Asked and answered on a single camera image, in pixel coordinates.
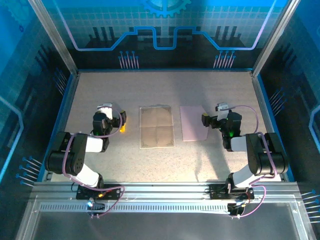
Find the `grey front platform panel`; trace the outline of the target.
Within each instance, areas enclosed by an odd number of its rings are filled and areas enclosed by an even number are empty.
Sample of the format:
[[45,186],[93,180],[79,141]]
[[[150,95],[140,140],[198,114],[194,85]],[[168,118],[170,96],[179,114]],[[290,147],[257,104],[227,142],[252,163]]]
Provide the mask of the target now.
[[91,219],[84,212],[26,210],[13,240],[320,240],[295,202],[265,202],[243,218],[214,213],[114,212]]

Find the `aluminium front rail beam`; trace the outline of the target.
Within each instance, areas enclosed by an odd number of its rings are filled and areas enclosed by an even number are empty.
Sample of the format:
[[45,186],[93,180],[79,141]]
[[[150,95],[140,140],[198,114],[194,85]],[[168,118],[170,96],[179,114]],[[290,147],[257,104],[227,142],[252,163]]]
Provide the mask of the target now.
[[[210,184],[222,184],[223,182],[108,182],[107,188],[124,186],[124,201],[197,201],[208,200],[210,196],[205,189]],[[43,201],[76,199],[78,184],[71,182],[40,182],[36,183],[30,193],[31,199]],[[301,199],[301,194],[295,182],[258,182],[253,189],[254,196],[259,197],[266,189],[267,199]]]

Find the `aluminium side rail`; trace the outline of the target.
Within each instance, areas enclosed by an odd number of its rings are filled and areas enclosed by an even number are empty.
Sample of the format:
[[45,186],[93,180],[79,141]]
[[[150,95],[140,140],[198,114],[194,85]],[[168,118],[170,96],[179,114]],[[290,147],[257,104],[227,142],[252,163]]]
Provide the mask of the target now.
[[55,124],[53,126],[53,130],[52,130],[52,134],[50,137],[50,140],[48,142],[48,146],[43,158],[43,165],[40,168],[39,174],[38,174],[38,178],[37,178],[37,182],[43,182],[46,180],[46,169],[45,169],[45,160],[46,158],[49,156],[50,153],[50,149],[54,143],[56,134],[58,132],[64,131],[68,122],[68,117],[71,111],[71,107],[72,107],[72,103],[75,97],[75,93],[77,90],[77,86],[79,83],[79,79],[80,79],[80,74],[78,74],[77,76],[73,76],[72,74],[70,75],[69,79],[68,79],[68,83],[67,86],[65,88],[65,92],[61,101],[61,105],[56,117],[56,121]]
[[282,146],[283,150],[285,151],[285,147],[284,147],[282,138],[279,133],[276,119],[273,114],[271,104],[269,102],[269,97],[267,95],[267,91],[266,91],[265,85],[263,83],[263,80],[262,80],[260,74],[252,77],[252,84],[253,84],[253,88],[255,91],[255,95],[257,97],[259,109],[262,114],[264,126],[265,126],[267,132],[274,132],[277,134],[279,141],[281,143],[281,146]]

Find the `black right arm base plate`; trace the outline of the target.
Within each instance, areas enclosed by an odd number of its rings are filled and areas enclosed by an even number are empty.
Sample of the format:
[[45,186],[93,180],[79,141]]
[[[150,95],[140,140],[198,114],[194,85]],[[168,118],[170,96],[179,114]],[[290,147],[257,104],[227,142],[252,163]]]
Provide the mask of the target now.
[[254,200],[255,195],[252,188],[231,187],[227,184],[209,184],[204,190],[211,200]]

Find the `printed paper letter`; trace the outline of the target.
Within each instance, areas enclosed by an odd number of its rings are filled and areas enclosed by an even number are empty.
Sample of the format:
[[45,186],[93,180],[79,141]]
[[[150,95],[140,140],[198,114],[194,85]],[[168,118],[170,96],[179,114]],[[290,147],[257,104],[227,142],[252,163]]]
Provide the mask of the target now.
[[172,108],[168,105],[141,107],[139,109],[139,136],[140,149],[175,147]]

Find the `pink envelope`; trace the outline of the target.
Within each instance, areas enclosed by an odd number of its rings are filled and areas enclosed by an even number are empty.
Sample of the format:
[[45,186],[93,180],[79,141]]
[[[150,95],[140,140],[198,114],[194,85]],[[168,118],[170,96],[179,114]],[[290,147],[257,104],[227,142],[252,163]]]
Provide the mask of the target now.
[[182,140],[184,142],[204,141],[208,137],[208,128],[202,123],[205,113],[201,105],[180,106]]

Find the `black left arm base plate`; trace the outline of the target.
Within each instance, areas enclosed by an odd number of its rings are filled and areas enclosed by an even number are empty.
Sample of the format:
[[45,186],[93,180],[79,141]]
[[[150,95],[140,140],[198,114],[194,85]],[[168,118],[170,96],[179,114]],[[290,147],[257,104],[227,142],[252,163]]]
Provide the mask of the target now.
[[122,190],[120,188],[108,191],[96,191],[84,186],[78,186],[75,198],[77,200],[89,200],[90,198],[94,200],[118,200],[121,192]]

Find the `black connector box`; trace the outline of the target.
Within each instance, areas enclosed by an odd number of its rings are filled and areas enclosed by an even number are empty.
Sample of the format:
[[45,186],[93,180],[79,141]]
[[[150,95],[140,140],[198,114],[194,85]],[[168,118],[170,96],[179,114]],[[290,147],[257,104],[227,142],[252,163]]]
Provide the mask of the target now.
[[100,214],[100,211],[105,210],[105,204],[97,203],[94,200],[89,200],[86,204],[87,213],[92,217]]
[[245,203],[228,203],[227,211],[231,217],[239,217],[244,213],[245,207]]

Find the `aluminium corner post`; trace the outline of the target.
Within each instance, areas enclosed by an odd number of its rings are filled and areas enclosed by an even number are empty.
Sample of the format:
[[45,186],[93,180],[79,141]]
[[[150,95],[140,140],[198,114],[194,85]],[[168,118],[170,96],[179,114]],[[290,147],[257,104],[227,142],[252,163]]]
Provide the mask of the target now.
[[65,63],[67,69],[70,71],[73,77],[77,77],[78,68],[42,0],[28,0],[28,2],[42,24],[44,30],[48,34],[51,42],[58,51],[61,59]]
[[279,41],[280,37],[283,35],[288,23],[290,22],[293,14],[295,13],[299,3],[301,0],[288,0],[281,15],[279,16],[275,27],[271,31],[266,44],[262,48],[261,53],[259,54],[253,69],[252,69],[252,77],[257,77],[269,56],[271,55],[274,47]]

